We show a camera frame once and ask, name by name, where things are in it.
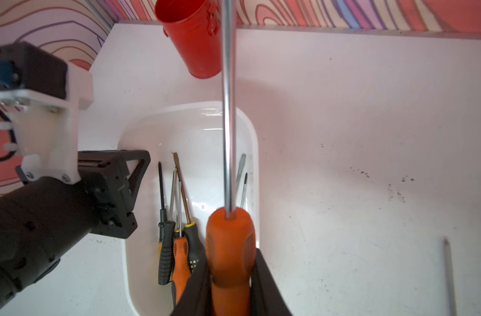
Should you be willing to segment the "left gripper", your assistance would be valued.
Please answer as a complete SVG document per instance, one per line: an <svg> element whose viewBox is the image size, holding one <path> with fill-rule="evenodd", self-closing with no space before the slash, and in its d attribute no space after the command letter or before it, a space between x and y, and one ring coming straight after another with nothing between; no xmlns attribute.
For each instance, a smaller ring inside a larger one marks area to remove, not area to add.
<svg viewBox="0 0 481 316"><path fill-rule="evenodd" d="M93 234L127 239L135 231L134 204L150 162L147 150L78 153L79 174L99 220Z"/></svg>

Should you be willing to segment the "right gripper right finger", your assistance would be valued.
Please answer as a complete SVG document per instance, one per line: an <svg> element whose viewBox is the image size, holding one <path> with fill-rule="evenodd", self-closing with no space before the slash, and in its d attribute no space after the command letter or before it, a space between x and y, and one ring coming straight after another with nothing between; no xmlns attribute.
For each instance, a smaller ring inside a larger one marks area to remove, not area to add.
<svg viewBox="0 0 481 316"><path fill-rule="evenodd" d="M264 316L291 316L273 279L260 249L251 274L250 314Z"/></svg>

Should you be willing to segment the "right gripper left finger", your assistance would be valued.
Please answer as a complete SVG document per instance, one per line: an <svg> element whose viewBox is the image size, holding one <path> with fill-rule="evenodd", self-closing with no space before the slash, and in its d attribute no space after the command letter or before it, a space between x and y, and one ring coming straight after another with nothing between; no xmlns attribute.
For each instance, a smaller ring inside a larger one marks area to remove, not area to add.
<svg viewBox="0 0 481 316"><path fill-rule="evenodd" d="M187 282L184 293L171 315L213 315L211 275L206 256L202 256L199 259Z"/></svg>

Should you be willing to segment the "orange black screwdriver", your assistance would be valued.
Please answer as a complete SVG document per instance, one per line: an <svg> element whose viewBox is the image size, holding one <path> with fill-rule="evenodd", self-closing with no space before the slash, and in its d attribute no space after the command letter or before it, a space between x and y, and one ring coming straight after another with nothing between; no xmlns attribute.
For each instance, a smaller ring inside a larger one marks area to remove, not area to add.
<svg viewBox="0 0 481 316"><path fill-rule="evenodd" d="M185 291L187 282L191 276L188 266L189 244L183 233L182 227L182 183L179 180L175 188L176 193L176 230L174 231L174 271L173 271L173 298L174 305L177 305Z"/></svg>

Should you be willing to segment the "black yellow dotted screwdriver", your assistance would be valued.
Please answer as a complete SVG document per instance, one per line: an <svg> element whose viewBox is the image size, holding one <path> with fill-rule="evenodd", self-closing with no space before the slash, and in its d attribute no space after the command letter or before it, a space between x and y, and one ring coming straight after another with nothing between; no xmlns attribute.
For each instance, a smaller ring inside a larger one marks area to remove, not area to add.
<svg viewBox="0 0 481 316"><path fill-rule="evenodd" d="M200 261L202 254L205 252L205 247L202 244L199 236L198 225L192 221L190 214L190 206L184 187L184 180L181 173L181 164L177 152L173 153L173 159L175 167L177 168L177 176L180 186L181 198L184 205L184 214L186 217L186 225L183 228L183 234L188 240L189 252L188 252L188 266L190 271L193 272Z"/></svg>

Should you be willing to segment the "white plastic storage box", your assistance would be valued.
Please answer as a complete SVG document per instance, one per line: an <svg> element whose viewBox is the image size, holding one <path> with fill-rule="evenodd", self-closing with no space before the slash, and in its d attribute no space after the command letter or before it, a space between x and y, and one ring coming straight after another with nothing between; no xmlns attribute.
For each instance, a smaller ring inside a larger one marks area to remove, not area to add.
<svg viewBox="0 0 481 316"><path fill-rule="evenodd" d="M128 302L136 315L169 315L171 288L157 282L159 211L169 203L174 156L178 155L188 201L183 204L206 237L209 216L224 204L223 109L220 101L176 105L133 119L124 129L121 150L148 151L134 215L137 229L123 247Z"/></svg>

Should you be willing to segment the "orange screwdriver long shaft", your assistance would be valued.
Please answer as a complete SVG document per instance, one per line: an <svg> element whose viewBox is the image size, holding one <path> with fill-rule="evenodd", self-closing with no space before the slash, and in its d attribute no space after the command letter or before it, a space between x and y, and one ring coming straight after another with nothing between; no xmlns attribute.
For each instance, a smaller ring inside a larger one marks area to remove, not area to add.
<svg viewBox="0 0 481 316"><path fill-rule="evenodd" d="M221 65L223 84L224 206L208 219L206 257L211 273L215 315L249 315L250 275L256 259L254 224L236 205L235 106L236 5L221 4Z"/></svg>

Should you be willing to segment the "small orange screwdriver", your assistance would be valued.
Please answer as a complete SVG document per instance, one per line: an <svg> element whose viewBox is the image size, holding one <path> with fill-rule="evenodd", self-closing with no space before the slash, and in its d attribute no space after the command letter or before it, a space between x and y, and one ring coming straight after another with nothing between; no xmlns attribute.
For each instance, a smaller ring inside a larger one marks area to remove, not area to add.
<svg viewBox="0 0 481 316"><path fill-rule="evenodd" d="M243 182L242 194L241 194L241 200L240 200L240 207L242 209L246 209L246 195L247 195L247 188L248 188L248 175L249 175L248 172L246 172L245 175L244 175L244 182Z"/></svg>

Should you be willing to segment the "black yellow-tip screwdriver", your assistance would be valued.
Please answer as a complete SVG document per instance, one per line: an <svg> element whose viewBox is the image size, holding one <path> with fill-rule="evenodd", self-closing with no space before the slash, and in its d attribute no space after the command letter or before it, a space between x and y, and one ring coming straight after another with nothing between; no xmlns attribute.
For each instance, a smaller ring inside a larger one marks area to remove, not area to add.
<svg viewBox="0 0 481 316"><path fill-rule="evenodd" d="M447 297L449 304L449 313L452 316L458 316L456 306L456 293L455 293L455 279L453 271L453 258L451 253L451 243L447 237L443 239L443 256L445 266L445 280Z"/></svg>

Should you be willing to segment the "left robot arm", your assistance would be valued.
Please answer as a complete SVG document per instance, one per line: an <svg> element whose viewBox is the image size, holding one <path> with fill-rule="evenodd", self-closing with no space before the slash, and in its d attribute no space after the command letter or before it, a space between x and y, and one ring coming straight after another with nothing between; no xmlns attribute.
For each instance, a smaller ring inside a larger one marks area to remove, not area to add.
<svg viewBox="0 0 481 316"><path fill-rule="evenodd" d="M0 309L87 234L128 238L150 161L145 150L81 151L76 184L44 177L0 197Z"/></svg>

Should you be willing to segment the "small black precision screwdriver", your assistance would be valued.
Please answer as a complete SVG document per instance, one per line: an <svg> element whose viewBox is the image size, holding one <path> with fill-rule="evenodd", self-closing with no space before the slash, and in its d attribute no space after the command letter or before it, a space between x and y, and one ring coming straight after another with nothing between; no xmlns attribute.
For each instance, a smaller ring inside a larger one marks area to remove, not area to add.
<svg viewBox="0 0 481 316"><path fill-rule="evenodd" d="M160 211L159 211L159 254L161 253L162 246L163 246L163 237L164 237L164 223L167 220L167 211L165 208L165 191L163 187L163 171L162 171L162 164L158 162L158 173L159 173L159 198L160 198Z"/></svg>

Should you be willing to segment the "red metal cup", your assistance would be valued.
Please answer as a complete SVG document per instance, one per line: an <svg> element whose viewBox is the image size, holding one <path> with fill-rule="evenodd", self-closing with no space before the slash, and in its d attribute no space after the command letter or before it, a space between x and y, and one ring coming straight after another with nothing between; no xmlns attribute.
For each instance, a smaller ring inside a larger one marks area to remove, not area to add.
<svg viewBox="0 0 481 316"><path fill-rule="evenodd" d="M192 76L207 79L220 73L221 23L216 1L158 0L155 15Z"/></svg>

